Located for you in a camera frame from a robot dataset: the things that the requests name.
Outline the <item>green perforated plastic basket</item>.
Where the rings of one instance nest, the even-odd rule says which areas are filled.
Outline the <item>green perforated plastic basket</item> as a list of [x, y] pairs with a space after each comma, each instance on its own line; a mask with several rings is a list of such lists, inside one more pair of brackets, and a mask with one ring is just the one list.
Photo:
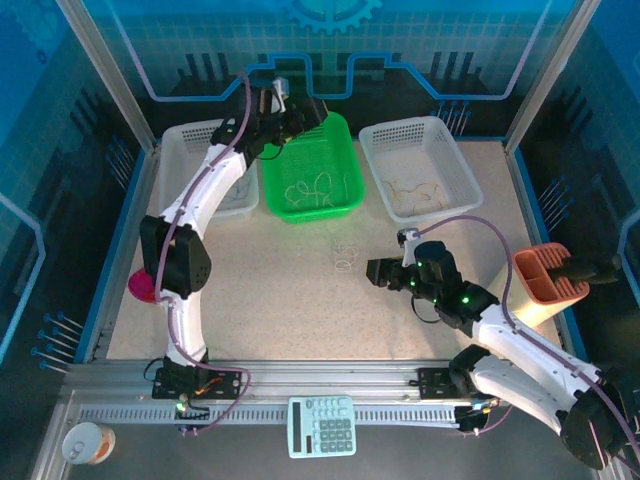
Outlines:
[[289, 224], [349, 215], [366, 194], [346, 119], [331, 112], [323, 124], [282, 150], [269, 146], [261, 162], [271, 213]]

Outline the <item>white perforated plastic basket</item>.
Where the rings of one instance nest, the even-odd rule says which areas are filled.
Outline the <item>white perforated plastic basket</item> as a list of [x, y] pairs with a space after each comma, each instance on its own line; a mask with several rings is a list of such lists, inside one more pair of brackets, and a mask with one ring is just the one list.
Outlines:
[[[162, 137], [156, 185], [156, 210], [162, 213], [195, 176], [203, 163], [213, 132], [222, 120], [207, 120], [173, 126]], [[249, 220], [259, 203], [256, 164], [237, 180], [212, 217], [213, 223]]]
[[399, 227], [464, 214], [483, 192], [443, 120], [412, 117], [363, 128], [359, 142], [386, 211]]

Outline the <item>orange slotted utensil holder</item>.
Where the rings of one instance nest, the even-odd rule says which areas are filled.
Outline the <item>orange slotted utensil holder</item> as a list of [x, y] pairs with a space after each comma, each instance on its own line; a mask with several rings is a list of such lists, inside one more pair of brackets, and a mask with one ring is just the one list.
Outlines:
[[507, 306], [527, 326], [536, 328], [590, 293], [587, 283], [549, 276], [548, 270], [560, 267], [569, 256], [569, 250], [559, 243], [531, 246], [512, 255]]

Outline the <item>small black control box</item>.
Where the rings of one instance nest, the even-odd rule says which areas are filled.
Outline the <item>small black control box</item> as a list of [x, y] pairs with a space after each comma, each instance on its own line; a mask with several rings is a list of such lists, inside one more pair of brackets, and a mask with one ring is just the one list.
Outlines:
[[211, 411], [208, 407], [194, 405], [185, 395], [177, 400], [173, 422], [183, 437], [188, 434], [197, 434], [198, 429], [210, 419]]
[[490, 413], [500, 406], [497, 398], [472, 399], [469, 405], [455, 406], [454, 419], [457, 430], [462, 434], [478, 435], [486, 429]]

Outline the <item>light blue calculator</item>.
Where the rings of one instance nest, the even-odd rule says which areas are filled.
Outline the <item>light blue calculator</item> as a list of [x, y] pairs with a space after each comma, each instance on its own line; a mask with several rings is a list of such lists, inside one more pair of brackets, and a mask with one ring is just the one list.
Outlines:
[[297, 396], [287, 405], [291, 459], [353, 456], [357, 450], [355, 411], [349, 396]]

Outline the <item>pink lidded cup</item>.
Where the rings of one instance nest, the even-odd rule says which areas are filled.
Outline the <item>pink lidded cup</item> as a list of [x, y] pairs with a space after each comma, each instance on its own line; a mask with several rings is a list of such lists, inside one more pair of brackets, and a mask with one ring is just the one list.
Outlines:
[[127, 287], [131, 295], [139, 301], [150, 304], [158, 302], [154, 280], [144, 268], [137, 270], [129, 277]]

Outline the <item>tin can with pull tab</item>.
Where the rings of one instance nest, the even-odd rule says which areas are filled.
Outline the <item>tin can with pull tab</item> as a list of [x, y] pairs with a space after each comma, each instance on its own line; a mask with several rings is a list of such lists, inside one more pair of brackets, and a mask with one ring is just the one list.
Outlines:
[[112, 428], [82, 422], [65, 435], [61, 454], [72, 465], [97, 465], [111, 455], [115, 445], [116, 435]]

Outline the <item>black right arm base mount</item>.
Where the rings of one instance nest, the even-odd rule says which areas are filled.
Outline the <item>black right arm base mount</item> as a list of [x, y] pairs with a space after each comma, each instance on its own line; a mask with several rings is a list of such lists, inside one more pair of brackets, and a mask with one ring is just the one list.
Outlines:
[[465, 378], [449, 368], [419, 368], [416, 381], [422, 400], [457, 399], [469, 395]]

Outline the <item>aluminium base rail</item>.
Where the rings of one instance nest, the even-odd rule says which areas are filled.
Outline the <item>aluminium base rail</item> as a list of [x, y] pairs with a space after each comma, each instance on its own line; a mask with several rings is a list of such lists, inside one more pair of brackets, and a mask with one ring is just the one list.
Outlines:
[[[69, 368], [64, 384], [70, 388], [108, 389], [148, 387], [143, 378], [146, 360], [109, 360], [76, 364]], [[244, 368], [251, 373], [251, 385], [331, 386], [405, 385], [420, 368], [446, 368], [447, 360], [240, 360], [226, 361], [214, 367], [220, 370]]]

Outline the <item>aluminium frame post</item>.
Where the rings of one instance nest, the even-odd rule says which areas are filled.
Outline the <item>aluminium frame post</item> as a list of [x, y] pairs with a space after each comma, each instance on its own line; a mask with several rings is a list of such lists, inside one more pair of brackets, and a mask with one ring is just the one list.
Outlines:
[[55, 0], [104, 86], [145, 153], [153, 153], [156, 138], [116, 60], [82, 0]]
[[504, 144], [507, 155], [515, 154], [516, 148], [531, 127], [560, 74], [566, 68], [601, 1], [576, 0], [557, 41], [550, 49], [507, 131]]

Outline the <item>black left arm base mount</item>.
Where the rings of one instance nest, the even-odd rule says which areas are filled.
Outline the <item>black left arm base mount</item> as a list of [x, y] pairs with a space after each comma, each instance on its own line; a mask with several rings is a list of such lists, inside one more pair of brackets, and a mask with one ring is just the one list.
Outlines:
[[161, 367], [152, 381], [153, 399], [235, 400], [242, 386], [239, 372], [222, 372], [199, 368], [169, 369]]

